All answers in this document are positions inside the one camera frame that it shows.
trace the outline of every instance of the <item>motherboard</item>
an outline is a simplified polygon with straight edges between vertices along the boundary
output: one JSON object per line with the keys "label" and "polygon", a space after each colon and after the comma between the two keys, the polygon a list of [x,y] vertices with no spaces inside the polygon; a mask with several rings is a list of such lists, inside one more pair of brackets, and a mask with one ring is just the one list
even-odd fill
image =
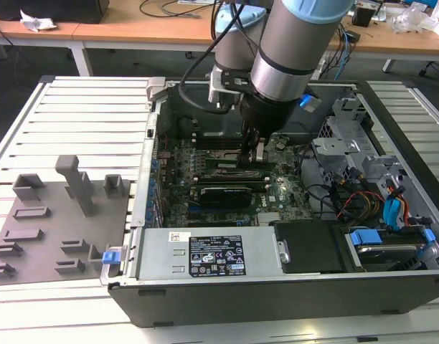
{"label": "motherboard", "polygon": [[267,163],[239,167],[240,139],[160,140],[164,227],[268,226],[311,219],[295,173],[299,150],[276,136],[266,147]]}

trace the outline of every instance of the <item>white paper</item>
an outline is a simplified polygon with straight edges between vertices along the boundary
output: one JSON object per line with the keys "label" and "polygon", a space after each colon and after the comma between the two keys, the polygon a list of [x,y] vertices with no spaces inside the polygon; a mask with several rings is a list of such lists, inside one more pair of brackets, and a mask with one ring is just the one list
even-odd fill
{"label": "white paper", "polygon": [[22,10],[20,10],[20,14],[22,19],[20,22],[28,29],[34,32],[39,32],[40,30],[50,30],[55,29],[57,25],[54,24],[53,20],[50,18],[34,18],[33,16],[29,16],[25,14]]}

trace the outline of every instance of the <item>black device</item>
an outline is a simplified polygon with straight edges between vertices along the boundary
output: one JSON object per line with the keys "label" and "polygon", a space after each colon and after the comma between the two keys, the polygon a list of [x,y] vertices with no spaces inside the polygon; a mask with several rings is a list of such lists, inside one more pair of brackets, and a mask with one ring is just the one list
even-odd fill
{"label": "black device", "polygon": [[0,20],[19,20],[20,10],[37,18],[98,24],[109,0],[0,0]]}
{"label": "black device", "polygon": [[359,2],[351,18],[352,25],[358,27],[368,27],[371,18],[377,13],[379,6],[377,4]]}
{"label": "black device", "polygon": [[353,44],[356,44],[361,37],[361,34],[357,34],[356,32],[353,31],[347,31],[346,35],[347,35],[347,40]]}

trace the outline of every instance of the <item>gray floor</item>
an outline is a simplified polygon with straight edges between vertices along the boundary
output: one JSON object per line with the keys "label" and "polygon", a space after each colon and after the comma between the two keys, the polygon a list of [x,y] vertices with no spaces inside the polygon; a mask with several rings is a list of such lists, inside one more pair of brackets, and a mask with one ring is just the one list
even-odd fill
{"label": "gray floor", "polygon": [[[0,140],[27,101],[41,75],[77,75],[74,61],[67,58],[67,49],[25,47],[22,54],[7,47],[9,58],[0,61]],[[183,52],[155,52],[91,49],[90,60],[97,76],[166,76],[180,78],[192,63]],[[212,67],[213,56],[208,57],[194,73],[203,77]],[[429,69],[425,77],[418,72],[426,62],[397,62],[392,72],[382,72],[384,60],[353,58],[341,76],[343,80],[406,80],[416,85],[439,108],[439,72]],[[333,78],[336,71],[328,78]]]}

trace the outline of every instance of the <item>computer case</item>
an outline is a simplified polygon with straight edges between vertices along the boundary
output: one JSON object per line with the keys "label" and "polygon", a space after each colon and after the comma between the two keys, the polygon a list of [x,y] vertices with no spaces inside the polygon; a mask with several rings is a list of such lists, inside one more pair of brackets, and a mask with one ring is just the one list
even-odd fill
{"label": "computer case", "polygon": [[109,0],[0,0],[0,20],[20,19],[20,10],[37,18],[57,22],[98,24]]}

